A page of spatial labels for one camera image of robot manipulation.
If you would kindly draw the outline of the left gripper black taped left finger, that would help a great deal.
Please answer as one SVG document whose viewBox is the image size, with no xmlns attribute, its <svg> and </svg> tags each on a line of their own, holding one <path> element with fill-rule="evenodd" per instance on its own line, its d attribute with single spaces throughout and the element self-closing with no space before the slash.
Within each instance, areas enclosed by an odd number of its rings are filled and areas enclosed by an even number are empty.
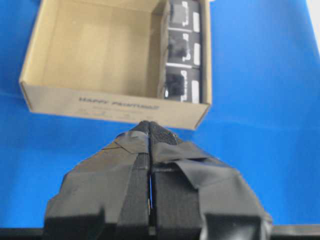
<svg viewBox="0 0 320 240">
<path fill-rule="evenodd" d="M 149 172 L 149 123 L 142 121 L 64 176 L 47 203 L 44 238 L 147 238 Z"/>
</svg>

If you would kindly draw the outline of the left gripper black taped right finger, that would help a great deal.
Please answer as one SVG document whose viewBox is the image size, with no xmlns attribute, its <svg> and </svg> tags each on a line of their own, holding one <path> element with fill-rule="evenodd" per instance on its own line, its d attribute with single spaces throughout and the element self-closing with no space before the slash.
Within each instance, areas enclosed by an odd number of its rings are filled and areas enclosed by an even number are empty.
<svg viewBox="0 0 320 240">
<path fill-rule="evenodd" d="M 268 240 L 272 218 L 240 172 L 151 122 L 159 240 Z"/>
</svg>

